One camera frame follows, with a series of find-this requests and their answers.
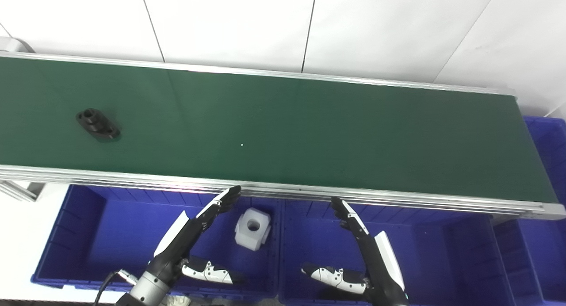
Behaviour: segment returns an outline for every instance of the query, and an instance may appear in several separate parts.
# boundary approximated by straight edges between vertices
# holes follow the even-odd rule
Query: white cube with hole
[[[236,224],[236,243],[250,250],[259,250],[271,230],[270,222],[269,214],[253,207],[247,209]]]

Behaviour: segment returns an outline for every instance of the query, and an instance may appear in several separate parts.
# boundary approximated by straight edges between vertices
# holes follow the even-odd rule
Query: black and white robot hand
[[[158,306],[180,276],[188,275],[189,266],[193,266],[191,268],[193,272],[200,270],[199,265],[202,263],[198,262],[198,258],[190,257],[187,259],[191,248],[200,235],[210,227],[218,214],[227,212],[232,208],[232,205],[240,196],[240,191],[239,185],[224,190],[214,197],[194,219],[189,219],[183,211],[161,239],[153,254],[154,258],[149,262],[144,274],[137,280],[130,292],[124,294],[116,302],[116,305]],[[242,278],[239,274],[228,272],[223,268],[220,269],[218,266],[212,266],[210,261],[207,261],[208,263],[210,263],[210,266],[207,268],[210,268],[210,272],[207,269],[206,276],[198,278],[194,276],[196,274],[192,274],[193,276],[190,277],[219,283],[236,283],[237,280]],[[218,271],[222,274],[226,271],[230,280],[226,276],[220,279],[221,276]]]
[[[406,306],[409,304],[397,258],[387,234],[370,235],[358,214],[346,201],[332,197],[334,215],[340,227],[352,232],[366,264],[366,276],[361,272],[305,263],[301,271],[315,280],[354,294],[363,294],[374,306]]]
[[[190,256],[182,266],[183,275],[207,282],[240,284],[245,281],[243,274],[213,264],[205,258]]]

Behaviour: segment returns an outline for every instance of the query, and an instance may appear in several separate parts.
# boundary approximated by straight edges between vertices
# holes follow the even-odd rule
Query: black cable
[[[96,294],[95,302],[92,306],[97,306],[99,304],[100,296],[102,296],[104,290],[106,289],[106,287],[108,286],[108,284],[110,283],[112,278],[114,276],[116,276],[116,274],[118,274],[119,272],[120,272],[120,270],[117,270],[117,271],[110,272],[108,274],[108,276],[105,278],[104,282],[101,284],[101,286],[99,288],[99,293]]]

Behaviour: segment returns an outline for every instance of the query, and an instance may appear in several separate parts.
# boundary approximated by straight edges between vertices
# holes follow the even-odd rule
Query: white wall
[[[8,38],[9,36],[10,35],[8,34],[8,32],[6,32],[6,30],[2,26],[2,22],[0,22],[0,37]]]
[[[501,87],[539,116],[564,109],[564,18],[566,0],[0,0],[0,35],[39,53]]]

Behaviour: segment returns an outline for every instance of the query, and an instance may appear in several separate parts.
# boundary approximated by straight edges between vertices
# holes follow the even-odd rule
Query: blue plastic bin
[[[525,117],[540,159],[566,204],[566,123]],[[495,227],[518,306],[566,306],[566,220],[509,221]]]
[[[182,210],[194,217],[214,195],[71,186],[55,221],[32,282],[53,287],[98,289],[105,276],[120,268],[140,276],[164,233]],[[279,226],[282,201],[240,198],[219,215],[191,251],[243,272],[240,285],[208,283],[183,277],[174,290],[200,297],[260,300],[277,294]],[[267,242],[253,252],[235,243],[234,228],[249,207],[271,214]],[[109,290],[127,291],[116,280]]]
[[[372,235],[386,231],[413,305],[513,306],[487,215],[352,206]],[[301,273],[303,262],[365,271],[352,233],[329,203],[285,201],[279,300],[296,306],[367,304]]]

